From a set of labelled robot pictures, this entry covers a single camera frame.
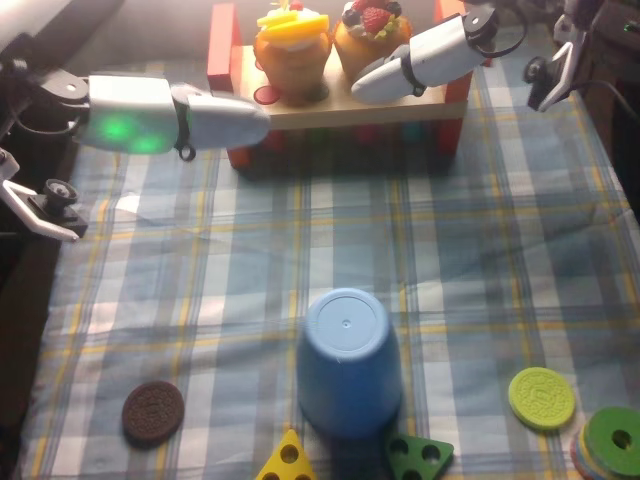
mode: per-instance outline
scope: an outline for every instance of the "red berry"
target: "red berry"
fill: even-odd
[[[362,13],[362,23],[367,33],[378,33],[389,22],[391,13],[381,8],[369,7]]]
[[[364,12],[369,7],[384,8],[385,0],[355,0],[351,8],[358,12]]]

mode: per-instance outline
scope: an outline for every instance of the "plaid tablecloth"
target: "plaid tablecloth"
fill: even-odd
[[[398,334],[398,428],[455,446],[446,478],[578,478],[568,447],[585,418],[640,408],[640,236],[577,97],[525,106],[522,69],[551,53],[534,28],[477,70],[448,170],[425,144],[359,148],[348,131],[293,142],[279,175],[254,179],[224,152],[83,149],[73,182],[91,226],[58,266],[22,477],[247,480],[293,427],[319,479],[383,478],[374,445],[320,439],[295,401],[309,304],[355,287]],[[575,388],[560,432],[510,410],[510,380],[534,365]],[[154,379],[180,388],[184,424],[133,451],[122,405]]]

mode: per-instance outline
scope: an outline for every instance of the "cupcake with berries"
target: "cupcake with berries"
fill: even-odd
[[[387,0],[348,2],[333,33],[342,68],[351,83],[367,65],[388,57],[410,38],[411,24],[402,15],[402,7]]]
[[[290,104],[317,98],[331,53],[329,17],[300,0],[280,0],[280,8],[259,19],[258,27],[254,53],[271,86]]]

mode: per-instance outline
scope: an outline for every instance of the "oreo cookie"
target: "oreo cookie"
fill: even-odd
[[[156,381],[137,387],[122,407],[122,430],[135,448],[155,448],[182,423],[184,400],[174,385]]]

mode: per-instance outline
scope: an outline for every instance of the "green triangle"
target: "green triangle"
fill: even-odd
[[[434,480],[453,459],[453,445],[393,433],[384,444],[395,480]]]

